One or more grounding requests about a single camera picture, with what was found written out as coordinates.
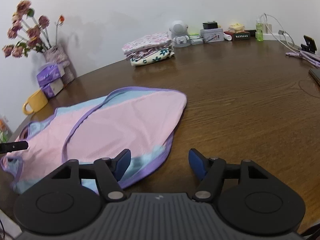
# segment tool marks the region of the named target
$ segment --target purple tissue package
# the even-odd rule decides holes
[[[40,87],[43,87],[64,75],[62,65],[48,63],[44,65],[44,69],[37,75],[37,80]]]
[[[53,98],[63,89],[63,83],[61,78],[56,79],[55,81],[41,87],[42,92],[46,97]]]

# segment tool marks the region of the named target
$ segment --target artificial flower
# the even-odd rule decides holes
[[[12,15],[12,23],[15,23],[16,21],[21,21],[22,20],[22,16],[20,14],[18,14],[17,12],[15,12]]]
[[[63,24],[64,20],[65,20],[65,19],[64,19],[64,16],[63,16],[63,15],[60,15],[58,24],[59,24],[59,23],[60,23],[60,24]]]
[[[6,45],[2,48],[5,57],[9,57],[11,55],[13,47],[13,45]]]
[[[44,29],[44,28],[48,27],[48,26],[49,26],[49,23],[50,23],[50,21],[49,21],[49,19],[47,18],[47,16],[44,16],[44,15],[40,16],[40,18],[39,18],[39,24],[40,24],[41,28]]]
[[[14,32],[17,32],[18,30],[21,30],[21,29],[22,29],[21,21],[16,21],[13,23],[12,30]]]
[[[23,0],[17,5],[17,13],[21,16],[28,13],[31,2],[29,0]]]
[[[42,43],[41,39],[37,36],[34,36],[29,41],[27,41],[27,46],[33,49],[38,43]]]
[[[27,30],[27,34],[28,34],[29,38],[32,38],[34,36],[39,37],[40,33],[41,33],[41,31],[40,31],[40,28],[38,27],[38,25]]]
[[[8,30],[8,32],[7,32],[7,34],[8,34],[8,38],[9,39],[15,39],[16,37],[17,37],[17,32],[15,32],[14,30],[12,30],[12,29],[9,29]]]
[[[20,46],[20,47],[15,46],[13,48],[12,56],[13,57],[21,57],[22,56],[22,51],[23,51],[23,47],[22,46]]]

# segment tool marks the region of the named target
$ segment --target pink cloth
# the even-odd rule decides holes
[[[131,41],[125,44],[122,48],[125,55],[128,55],[133,52],[137,52],[143,49],[149,49],[153,47],[159,47],[163,45],[169,45],[171,39],[169,38],[168,33],[155,33],[152,35],[143,36],[140,39]]]
[[[186,105],[177,91],[156,91],[122,103],[100,108],[77,128],[66,146],[66,159],[93,162],[113,158],[123,149],[132,157],[162,146],[177,125]],[[62,164],[63,145],[70,131],[92,107],[55,117],[48,127],[28,140],[29,148],[8,153],[3,159],[20,157],[24,165],[20,179],[38,179]]]

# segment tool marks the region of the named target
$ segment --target metal pivot screw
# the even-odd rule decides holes
[[[108,194],[108,198],[110,199],[120,199],[120,198],[123,198],[123,193],[120,192],[120,191],[111,191],[109,194]]]
[[[211,193],[206,190],[201,190],[201,191],[197,191],[195,193],[195,196],[199,199],[207,199],[207,198],[211,197]]]

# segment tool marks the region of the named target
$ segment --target mug handle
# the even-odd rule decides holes
[[[28,103],[29,103],[29,102],[26,101],[26,102],[23,104],[23,107],[22,107],[22,111],[23,111],[23,113],[26,114],[26,115],[29,115],[29,114],[32,114],[32,113],[33,113],[33,110],[31,110],[31,111],[28,111],[28,110],[27,110],[27,104],[28,104]]]

